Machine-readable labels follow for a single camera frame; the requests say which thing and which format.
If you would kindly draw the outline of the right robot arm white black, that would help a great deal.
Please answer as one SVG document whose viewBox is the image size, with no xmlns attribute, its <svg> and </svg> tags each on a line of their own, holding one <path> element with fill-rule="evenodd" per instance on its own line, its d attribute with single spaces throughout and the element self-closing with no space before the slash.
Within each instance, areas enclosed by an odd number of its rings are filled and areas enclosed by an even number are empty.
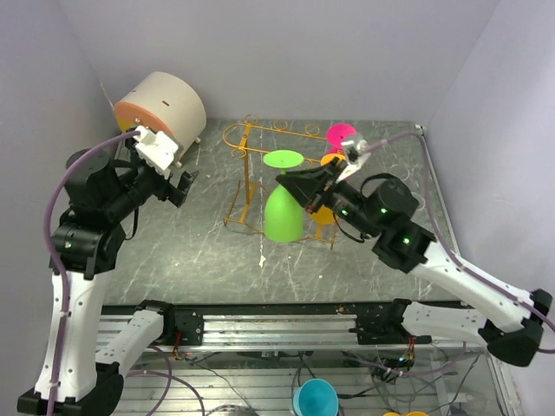
<svg viewBox="0 0 555 416">
<path fill-rule="evenodd" d="M 418 202 L 396 176 L 374 175 L 379 184 L 364 195 L 340 178 L 343 170 L 329 163 L 281 173 L 276 181 L 308 213 L 330 209 L 359 232 L 357 242 L 374 238 L 372 251 L 389 268 L 436 283 L 468 306 L 398 300 L 382 322 L 383 335 L 394 343 L 410 335 L 473 342 L 506 364 L 529 366 L 540 351 L 552 296 L 503 282 L 443 246 L 438 235 L 413 221 Z"/>
</svg>

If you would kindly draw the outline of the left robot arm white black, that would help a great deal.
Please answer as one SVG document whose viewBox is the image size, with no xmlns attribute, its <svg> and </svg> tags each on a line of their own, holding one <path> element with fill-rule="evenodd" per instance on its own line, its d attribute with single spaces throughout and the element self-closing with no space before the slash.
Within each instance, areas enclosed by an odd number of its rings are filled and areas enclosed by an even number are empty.
<svg viewBox="0 0 555 416">
<path fill-rule="evenodd" d="M 19 413 L 110 415 L 143 351 L 174 342 L 175 307 L 146 300 L 106 347 L 96 347 L 110 273 L 127 239 L 122 220 L 137 215 L 151 197 L 181 207 L 197 175 L 183 172 L 172 185 L 137 154 L 129 161 L 104 151 L 69 157 L 62 178 L 69 208 L 46 232 L 53 284 L 49 343 L 35 386 L 18 398 Z"/>
</svg>

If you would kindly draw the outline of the pink plastic wine glass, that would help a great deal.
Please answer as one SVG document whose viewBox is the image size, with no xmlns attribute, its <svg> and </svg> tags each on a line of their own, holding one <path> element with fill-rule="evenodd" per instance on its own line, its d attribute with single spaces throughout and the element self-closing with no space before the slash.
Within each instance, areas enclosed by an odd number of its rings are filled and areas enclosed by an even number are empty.
<svg viewBox="0 0 555 416">
<path fill-rule="evenodd" d="M 326 152 L 327 154 L 331 153 L 342 153 L 342 143 L 353 134 L 356 134 L 356 129 L 351 126 L 350 124 L 346 123 L 337 123 L 332 125 L 327 133 L 326 133 L 326 140 L 330 145 L 330 149 Z"/>
</svg>

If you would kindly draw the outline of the orange plastic wine glass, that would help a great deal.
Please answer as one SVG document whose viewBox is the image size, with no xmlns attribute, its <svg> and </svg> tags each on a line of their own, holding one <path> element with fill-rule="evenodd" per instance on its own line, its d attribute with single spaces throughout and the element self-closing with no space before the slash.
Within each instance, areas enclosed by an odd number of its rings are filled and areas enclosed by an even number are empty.
<svg viewBox="0 0 555 416">
<path fill-rule="evenodd" d="M 345 160 L 345 157 L 341 153 L 328 153 L 321 158 L 320 165 L 324 166 L 334 158 Z M 311 213 L 310 217 L 318 224 L 328 225 L 334 223 L 332 210 L 325 206 L 321 206 L 318 211 Z"/>
</svg>

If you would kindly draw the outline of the green plastic wine glass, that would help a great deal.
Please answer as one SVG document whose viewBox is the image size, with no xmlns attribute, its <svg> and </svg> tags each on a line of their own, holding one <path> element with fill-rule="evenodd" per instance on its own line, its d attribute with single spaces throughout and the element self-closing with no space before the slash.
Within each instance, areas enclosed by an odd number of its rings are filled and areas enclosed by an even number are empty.
<svg viewBox="0 0 555 416">
<path fill-rule="evenodd" d="M 288 169 L 302 165 L 304 156 L 292 150 L 276 150 L 267 153 L 263 162 L 286 173 Z M 274 242 L 289 243 L 298 240 L 303 232 L 303 208 L 282 185 L 277 185 L 264 207 L 265 236 Z"/>
</svg>

